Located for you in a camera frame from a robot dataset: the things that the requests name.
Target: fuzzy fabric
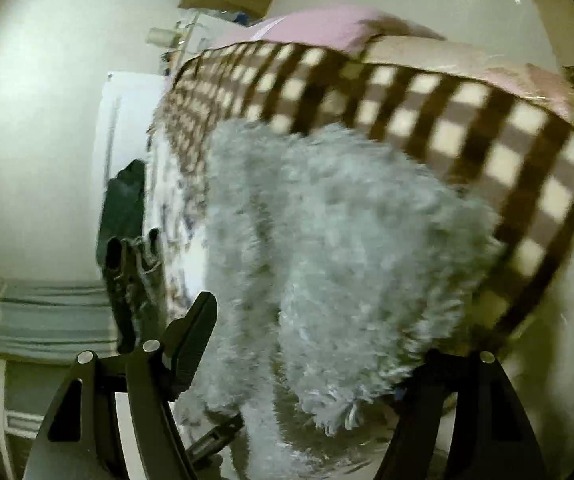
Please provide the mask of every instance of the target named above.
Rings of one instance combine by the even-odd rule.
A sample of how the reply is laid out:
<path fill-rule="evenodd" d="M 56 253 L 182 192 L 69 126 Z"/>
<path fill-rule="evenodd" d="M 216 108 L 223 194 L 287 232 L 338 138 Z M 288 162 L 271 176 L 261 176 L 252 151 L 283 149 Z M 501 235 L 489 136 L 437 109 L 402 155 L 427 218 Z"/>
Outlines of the fuzzy fabric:
<path fill-rule="evenodd" d="M 232 120 L 210 142 L 206 285 L 219 319 L 185 417 L 241 411 L 250 478 L 310 474 L 323 459 L 289 442 L 281 412 L 352 433 L 361 406 L 457 327 L 497 253 L 491 214 L 339 125 L 303 138 Z"/>

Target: pink pillow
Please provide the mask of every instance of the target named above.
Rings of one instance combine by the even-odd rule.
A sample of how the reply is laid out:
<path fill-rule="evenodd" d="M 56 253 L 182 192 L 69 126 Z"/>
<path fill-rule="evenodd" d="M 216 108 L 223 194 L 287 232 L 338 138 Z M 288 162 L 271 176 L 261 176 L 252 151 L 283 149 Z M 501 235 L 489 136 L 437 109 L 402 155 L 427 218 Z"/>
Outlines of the pink pillow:
<path fill-rule="evenodd" d="M 263 20 L 252 27 L 228 33 L 212 48 L 243 41 L 304 43 L 359 54 L 375 34 L 422 36 L 443 39 L 433 30 L 365 6 L 339 6 L 330 9 L 303 10 Z"/>

